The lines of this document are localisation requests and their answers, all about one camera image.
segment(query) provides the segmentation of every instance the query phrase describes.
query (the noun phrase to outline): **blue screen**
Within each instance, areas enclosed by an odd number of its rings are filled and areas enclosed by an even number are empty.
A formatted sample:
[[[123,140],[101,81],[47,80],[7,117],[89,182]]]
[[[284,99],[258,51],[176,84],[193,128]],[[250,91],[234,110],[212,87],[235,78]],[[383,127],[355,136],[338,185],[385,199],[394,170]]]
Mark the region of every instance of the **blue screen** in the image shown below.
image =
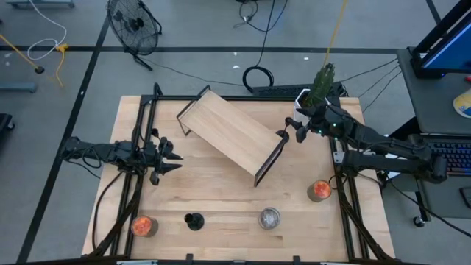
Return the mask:
[[[468,24],[442,50],[424,64],[424,68],[471,71],[471,24]]]

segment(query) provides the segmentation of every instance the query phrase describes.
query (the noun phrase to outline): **computer monitor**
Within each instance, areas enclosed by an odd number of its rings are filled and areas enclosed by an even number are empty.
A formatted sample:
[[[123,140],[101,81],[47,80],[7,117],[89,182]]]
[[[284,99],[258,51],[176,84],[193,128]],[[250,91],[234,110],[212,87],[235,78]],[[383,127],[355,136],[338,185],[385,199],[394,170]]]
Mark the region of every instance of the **computer monitor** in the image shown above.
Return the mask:
[[[412,50],[412,66],[419,78],[446,73],[471,73],[471,1],[461,0]]]

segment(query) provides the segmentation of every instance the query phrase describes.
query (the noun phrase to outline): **yellow object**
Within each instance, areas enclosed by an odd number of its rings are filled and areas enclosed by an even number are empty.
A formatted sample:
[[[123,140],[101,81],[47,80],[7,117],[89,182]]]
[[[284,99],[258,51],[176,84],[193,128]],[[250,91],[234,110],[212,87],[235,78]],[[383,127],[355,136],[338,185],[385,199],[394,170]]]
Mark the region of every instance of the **yellow object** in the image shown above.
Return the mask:
[[[62,67],[62,64],[64,63],[64,59],[65,59],[65,50],[68,48],[68,45],[67,43],[64,43],[62,45],[59,45],[59,46],[56,46],[56,50],[58,50],[59,52],[62,53],[62,59],[60,60],[60,64],[59,66],[57,67],[56,69],[56,78],[57,78],[57,81],[59,81],[59,84],[60,84],[60,87],[64,87],[64,84],[62,84],[62,81],[60,80],[59,78],[59,70],[60,68]]]
[[[28,59],[26,56],[24,56],[13,44],[11,44],[3,35],[0,35],[0,38],[8,44],[8,46],[12,47],[12,49],[15,50],[20,56],[23,57],[30,65],[32,65],[34,68],[39,69],[39,66],[37,66],[35,63],[33,63],[30,59]]]
[[[456,112],[466,118],[471,118],[471,89],[457,96],[453,100]]]
[[[345,7],[347,6],[347,3],[348,3],[348,0],[344,0],[344,3],[343,3],[342,6],[341,6],[340,15],[339,15],[339,17],[337,18],[336,27],[335,27],[335,29],[333,30],[332,38],[330,39],[330,44],[329,44],[329,47],[327,48],[327,52],[326,52],[326,54],[325,54],[325,59],[324,59],[324,64],[322,65],[322,67],[324,67],[325,64],[327,63],[327,60],[329,60],[330,48],[332,48],[333,41],[336,39],[337,30],[339,30],[339,25],[340,25],[341,19],[342,19],[343,16],[344,16],[344,11],[345,11]]]

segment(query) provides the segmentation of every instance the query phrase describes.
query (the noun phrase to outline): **wooden tabletop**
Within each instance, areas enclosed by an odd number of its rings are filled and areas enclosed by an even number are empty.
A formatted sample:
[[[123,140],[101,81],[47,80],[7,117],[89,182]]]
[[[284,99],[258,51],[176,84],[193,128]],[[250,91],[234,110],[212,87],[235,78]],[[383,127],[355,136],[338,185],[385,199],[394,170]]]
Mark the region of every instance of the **wooden tabletop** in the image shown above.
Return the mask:
[[[139,96],[121,98],[110,142],[131,140],[139,100]],[[293,112],[293,102],[230,103],[273,133],[284,128],[284,118]],[[299,255],[302,261],[347,261],[336,192],[320,203],[310,201],[306,195],[307,187],[314,181],[328,180],[333,175],[327,138],[310,133],[304,143],[298,144],[294,130],[288,128],[290,141],[254,188],[249,172],[198,135],[183,135],[176,115],[186,104],[186,101],[157,103],[154,127],[159,129],[160,136],[173,142],[174,153],[185,160],[182,168],[162,176],[159,186],[153,186],[149,176],[145,177],[139,215],[156,218],[159,231],[151,238],[135,237],[132,258],[182,260],[187,253],[193,253],[196,260],[292,261],[293,255]],[[358,99],[343,98],[341,106],[363,122]],[[376,177],[371,170],[362,173]],[[114,166],[105,166],[97,197],[116,175]],[[116,220],[123,181],[121,177],[102,200],[97,242]],[[356,185],[365,226],[386,253],[394,256],[378,185],[360,177],[356,178]],[[266,207],[280,212],[281,223],[274,230],[263,230],[258,224],[258,215]],[[195,212],[205,217],[205,226],[199,231],[188,229],[183,220],[185,214]],[[92,250],[92,223],[93,219],[83,253]],[[350,224],[359,257],[356,229]],[[119,253],[124,251],[127,228],[126,224],[122,230]]]

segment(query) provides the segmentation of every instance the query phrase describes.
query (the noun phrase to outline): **yellow cable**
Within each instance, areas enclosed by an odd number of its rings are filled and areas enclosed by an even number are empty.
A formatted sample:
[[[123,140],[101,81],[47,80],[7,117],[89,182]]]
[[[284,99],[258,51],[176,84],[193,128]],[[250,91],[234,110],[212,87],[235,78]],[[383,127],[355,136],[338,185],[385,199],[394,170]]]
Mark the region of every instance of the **yellow cable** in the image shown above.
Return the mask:
[[[339,29],[341,19],[344,16],[344,11],[345,11],[345,7],[347,6],[347,3],[348,3],[348,0],[344,0],[344,3],[341,6],[341,12],[340,12],[339,18],[337,18],[336,28],[333,30],[332,38],[330,39],[330,44],[329,44],[329,47],[327,48],[327,53],[325,54],[324,64],[322,65],[322,67],[324,67],[325,64],[327,63],[327,60],[329,60],[330,48],[332,48],[333,42],[336,39],[337,30]]]
[[[60,60],[60,64],[59,66],[57,67],[56,69],[56,78],[57,78],[57,81],[59,81],[59,84],[60,84],[60,87],[63,88],[64,87],[64,84],[62,84],[62,81],[60,80],[59,78],[59,70],[60,68],[62,67],[62,64],[64,63],[64,59],[65,59],[65,50],[68,48],[68,45],[67,43],[65,44],[62,44],[62,45],[59,45],[56,47],[56,50],[58,50],[59,52],[62,53],[62,59]]]
[[[35,65],[30,59],[28,59],[26,56],[24,56],[13,44],[11,44],[3,35],[0,35],[0,38],[8,44],[8,46],[12,47],[12,49],[15,50],[19,55],[23,57],[30,65],[32,65],[34,68],[39,69],[39,66]]]

